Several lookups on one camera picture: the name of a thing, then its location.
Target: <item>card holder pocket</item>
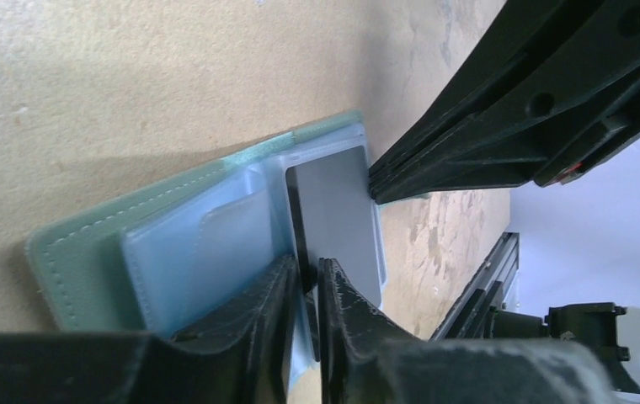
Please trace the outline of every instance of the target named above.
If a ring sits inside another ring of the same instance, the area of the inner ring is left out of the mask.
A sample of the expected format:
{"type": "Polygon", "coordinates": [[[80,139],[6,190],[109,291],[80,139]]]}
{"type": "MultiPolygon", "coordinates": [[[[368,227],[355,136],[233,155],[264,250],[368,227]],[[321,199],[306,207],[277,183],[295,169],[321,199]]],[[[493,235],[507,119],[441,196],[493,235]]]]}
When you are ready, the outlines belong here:
{"type": "Polygon", "coordinates": [[[283,253],[274,244],[279,230],[259,169],[246,167],[122,230],[122,254],[147,329],[170,337],[283,253]]]}

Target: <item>mounting hole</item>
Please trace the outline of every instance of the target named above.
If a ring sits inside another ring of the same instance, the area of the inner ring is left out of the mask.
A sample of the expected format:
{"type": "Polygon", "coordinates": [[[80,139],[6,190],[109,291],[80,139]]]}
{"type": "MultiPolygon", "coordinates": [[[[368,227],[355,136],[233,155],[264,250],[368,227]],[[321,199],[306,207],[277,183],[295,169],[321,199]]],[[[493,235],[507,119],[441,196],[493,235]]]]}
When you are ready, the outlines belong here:
{"type": "Polygon", "coordinates": [[[625,38],[640,34],[640,6],[629,8],[617,20],[617,32],[625,38]]]}
{"type": "Polygon", "coordinates": [[[546,116],[553,111],[553,105],[555,105],[556,99],[549,93],[540,93],[525,106],[525,114],[531,118],[538,118],[546,116]]]}

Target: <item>white wall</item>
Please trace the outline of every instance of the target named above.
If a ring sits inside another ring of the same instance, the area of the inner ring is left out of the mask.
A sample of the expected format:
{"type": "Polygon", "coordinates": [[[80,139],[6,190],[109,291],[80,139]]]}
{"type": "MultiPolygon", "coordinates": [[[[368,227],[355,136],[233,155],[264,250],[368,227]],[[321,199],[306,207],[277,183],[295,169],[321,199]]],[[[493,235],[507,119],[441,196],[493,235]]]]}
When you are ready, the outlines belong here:
{"type": "Polygon", "coordinates": [[[514,189],[509,228],[521,234],[520,312],[640,306],[640,140],[573,183],[514,189]]]}

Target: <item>wooden surface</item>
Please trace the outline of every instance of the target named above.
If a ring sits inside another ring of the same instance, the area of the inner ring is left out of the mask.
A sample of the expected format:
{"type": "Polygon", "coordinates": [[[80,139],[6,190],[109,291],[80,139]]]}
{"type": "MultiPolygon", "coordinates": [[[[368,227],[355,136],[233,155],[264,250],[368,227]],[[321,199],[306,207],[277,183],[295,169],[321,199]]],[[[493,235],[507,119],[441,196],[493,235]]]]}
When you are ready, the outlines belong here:
{"type": "MultiPolygon", "coordinates": [[[[0,331],[53,327],[24,263],[36,227],[348,109],[364,113],[377,157],[501,4],[0,2],[0,331]]],[[[428,336],[507,224],[508,198],[384,208],[388,315],[428,336]]],[[[292,401],[318,392],[311,372],[292,401]]]]}

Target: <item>wallet stitching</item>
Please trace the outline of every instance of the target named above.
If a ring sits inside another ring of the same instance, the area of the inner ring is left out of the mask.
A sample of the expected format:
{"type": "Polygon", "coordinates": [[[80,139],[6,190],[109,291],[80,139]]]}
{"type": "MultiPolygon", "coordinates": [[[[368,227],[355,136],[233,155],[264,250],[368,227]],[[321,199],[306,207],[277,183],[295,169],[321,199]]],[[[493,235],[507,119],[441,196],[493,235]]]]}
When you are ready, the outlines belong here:
{"type": "Polygon", "coordinates": [[[72,320],[72,325],[74,328],[79,328],[79,323],[77,322],[77,316],[75,315],[75,311],[74,311],[74,306],[72,305],[72,301],[70,299],[70,295],[67,293],[67,287],[65,286],[64,281],[62,280],[62,274],[60,273],[60,271],[58,271],[55,268],[55,260],[52,259],[51,254],[50,254],[50,249],[51,247],[60,244],[61,242],[64,242],[65,240],[69,239],[70,237],[81,233],[82,231],[85,231],[91,227],[97,226],[97,225],[101,225],[102,223],[105,223],[106,221],[110,220],[110,219],[114,219],[116,216],[119,215],[123,215],[124,213],[126,213],[129,210],[138,208],[142,205],[148,204],[149,202],[161,198],[162,196],[166,195],[166,194],[171,194],[172,192],[178,191],[179,189],[185,188],[189,185],[191,185],[192,183],[197,183],[200,180],[210,177],[211,175],[217,174],[219,172],[223,171],[223,168],[219,168],[218,170],[211,172],[211,173],[207,173],[201,177],[198,177],[197,179],[193,180],[193,181],[189,181],[188,183],[184,183],[183,185],[179,185],[178,187],[175,188],[171,188],[171,189],[167,189],[165,192],[160,193],[157,196],[154,196],[148,200],[142,201],[136,205],[132,205],[129,206],[123,210],[118,211],[117,213],[113,214],[113,215],[108,215],[107,217],[95,221],[94,223],[85,225],[80,227],[78,230],[71,232],[70,234],[58,238],[57,240],[48,243],[47,245],[45,245],[45,250],[43,252],[43,255],[45,256],[45,258],[47,258],[47,267],[50,269],[50,271],[52,272],[52,275],[55,277],[55,283],[57,285],[57,289],[60,291],[60,294],[62,295],[62,300],[64,300],[65,302],[65,307],[69,310],[69,313],[67,314],[67,316],[72,320]]]}
{"type": "MultiPolygon", "coordinates": [[[[350,145],[350,144],[353,144],[353,143],[357,143],[357,139],[348,139],[347,141],[341,141],[341,142],[339,142],[339,143],[335,143],[335,144],[332,144],[332,145],[329,145],[329,146],[322,146],[322,147],[313,148],[312,150],[302,151],[302,152],[300,152],[300,153],[297,153],[297,154],[296,154],[296,156],[297,156],[297,157],[304,157],[304,156],[307,156],[307,155],[312,155],[312,154],[318,154],[318,153],[326,152],[326,151],[328,151],[328,150],[340,149],[340,148],[342,148],[342,147],[345,147],[345,146],[350,145]]],[[[353,146],[353,147],[351,147],[351,148],[349,148],[349,149],[343,149],[343,150],[340,150],[340,151],[338,151],[338,153],[346,152],[346,151],[348,151],[348,150],[352,150],[352,149],[354,149],[354,148],[356,148],[356,147],[363,147],[363,148],[365,148],[365,146],[364,146],[364,145],[362,145],[361,143],[358,143],[358,144],[357,144],[357,146],[353,146]]],[[[296,165],[289,166],[289,167],[297,167],[297,166],[300,166],[300,165],[302,165],[302,164],[305,164],[305,163],[304,163],[304,162],[301,162],[301,163],[297,163],[296,165]]]]}

